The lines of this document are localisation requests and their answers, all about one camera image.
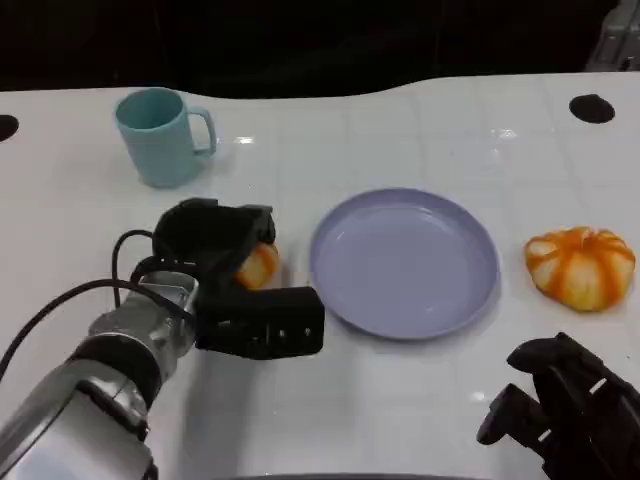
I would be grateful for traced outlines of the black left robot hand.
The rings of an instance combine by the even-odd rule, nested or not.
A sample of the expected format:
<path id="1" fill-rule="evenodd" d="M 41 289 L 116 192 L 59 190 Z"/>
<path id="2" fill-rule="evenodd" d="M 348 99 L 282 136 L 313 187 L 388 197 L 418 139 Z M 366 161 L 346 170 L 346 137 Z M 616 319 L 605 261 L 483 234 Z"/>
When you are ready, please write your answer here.
<path id="1" fill-rule="evenodd" d="M 191 198 L 167 210 L 152 236 L 155 257 L 210 292 L 264 287 L 280 267 L 272 208 Z"/>

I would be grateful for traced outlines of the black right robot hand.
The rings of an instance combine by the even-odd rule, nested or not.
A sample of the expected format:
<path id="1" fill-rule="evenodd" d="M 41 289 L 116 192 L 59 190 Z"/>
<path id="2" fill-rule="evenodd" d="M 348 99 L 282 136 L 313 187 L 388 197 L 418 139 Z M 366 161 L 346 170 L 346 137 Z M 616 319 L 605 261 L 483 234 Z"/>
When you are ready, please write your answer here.
<path id="1" fill-rule="evenodd" d="M 534 451 L 550 479 L 636 479 L 639 393 L 563 332 L 529 340 L 507 358 L 533 378 L 535 396 L 508 384 L 491 402 L 477 441 L 509 436 Z"/>

